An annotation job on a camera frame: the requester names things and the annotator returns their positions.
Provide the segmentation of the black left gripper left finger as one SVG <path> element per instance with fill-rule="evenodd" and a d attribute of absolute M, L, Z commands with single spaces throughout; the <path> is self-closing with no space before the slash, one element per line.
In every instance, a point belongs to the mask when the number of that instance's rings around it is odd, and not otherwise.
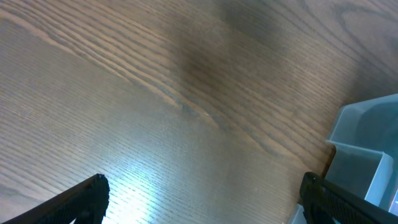
<path fill-rule="evenodd" d="M 101 224 L 109 205 L 109 183 L 95 174 L 5 224 Z"/>

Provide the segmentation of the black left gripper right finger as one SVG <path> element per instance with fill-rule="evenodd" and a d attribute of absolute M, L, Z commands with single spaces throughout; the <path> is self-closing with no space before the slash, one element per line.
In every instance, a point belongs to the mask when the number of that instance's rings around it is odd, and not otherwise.
<path fill-rule="evenodd" d="M 397 216 L 313 172 L 304 174 L 300 198 L 309 224 L 397 224 Z"/>

